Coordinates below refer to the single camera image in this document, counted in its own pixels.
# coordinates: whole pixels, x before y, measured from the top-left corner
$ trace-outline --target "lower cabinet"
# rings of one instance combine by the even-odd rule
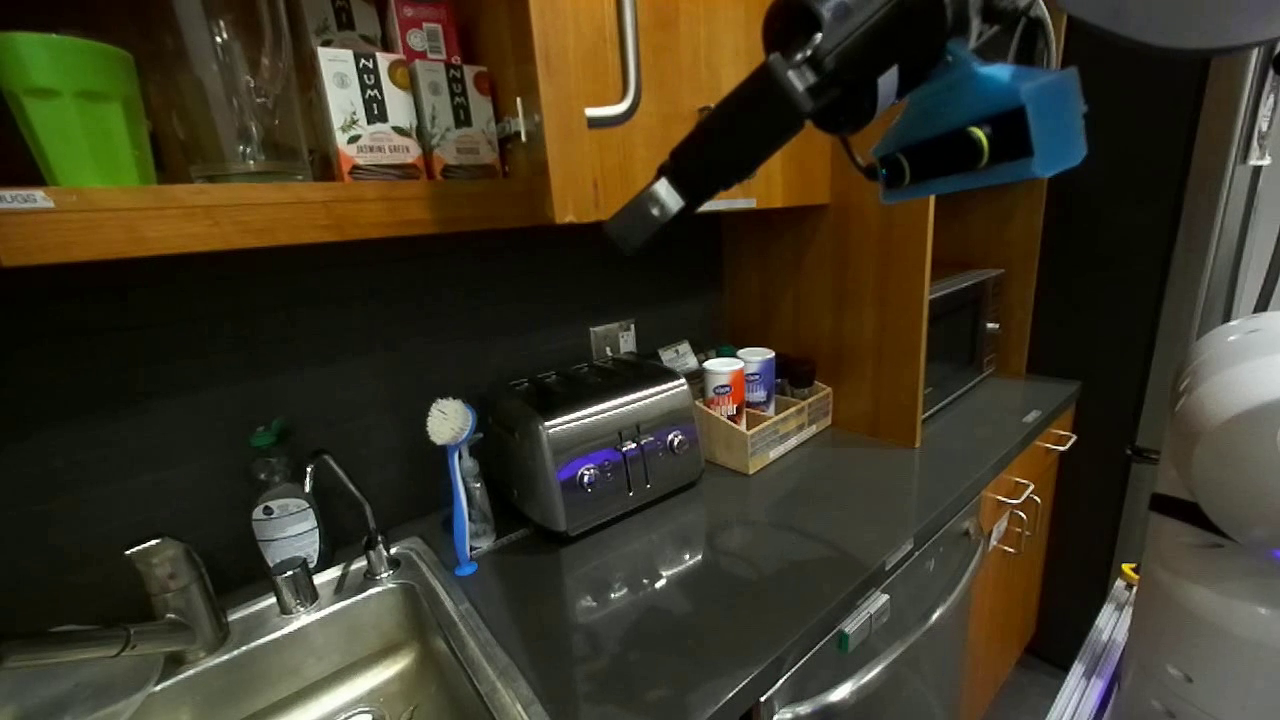
[[[1069,408],[983,489],[990,561],[973,589],[963,720],[990,714],[1037,631],[1055,458],[1074,445]]]

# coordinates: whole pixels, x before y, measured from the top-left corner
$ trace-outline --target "silver toaster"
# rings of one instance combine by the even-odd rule
[[[571,364],[483,399],[483,477],[550,533],[580,535],[701,471],[693,391],[659,364]]]

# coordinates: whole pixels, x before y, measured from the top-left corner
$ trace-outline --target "power outlet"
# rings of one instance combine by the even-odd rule
[[[613,364],[619,357],[637,357],[637,318],[591,323],[591,364]]]

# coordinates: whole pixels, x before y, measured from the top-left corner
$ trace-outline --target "soap dispenser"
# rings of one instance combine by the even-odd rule
[[[267,568],[306,561],[319,563],[316,498],[298,484],[298,465],[283,445],[283,421],[255,422],[248,436],[253,478],[261,494],[253,503],[253,535]]]

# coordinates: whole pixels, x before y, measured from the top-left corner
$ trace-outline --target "kitchen sink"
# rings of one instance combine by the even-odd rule
[[[365,561],[316,573],[319,605],[283,614],[253,594],[209,658],[160,676],[129,714],[546,714],[423,541],[392,545],[392,573]]]

